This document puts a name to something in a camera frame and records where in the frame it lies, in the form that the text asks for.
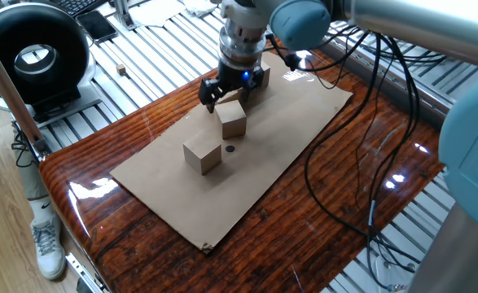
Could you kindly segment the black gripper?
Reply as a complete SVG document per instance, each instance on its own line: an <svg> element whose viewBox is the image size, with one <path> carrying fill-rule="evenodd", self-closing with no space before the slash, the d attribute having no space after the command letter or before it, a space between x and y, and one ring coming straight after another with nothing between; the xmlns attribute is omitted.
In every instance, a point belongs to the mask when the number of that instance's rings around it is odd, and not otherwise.
<svg viewBox="0 0 478 293"><path fill-rule="evenodd" d="M237 68L224 59L219 60L217 78L204 78L200 83L198 97L206 106L209 113L213 113L217 101L224 96L221 88L244 88L244 97L262 86L264 70L262 67Z"/></svg>

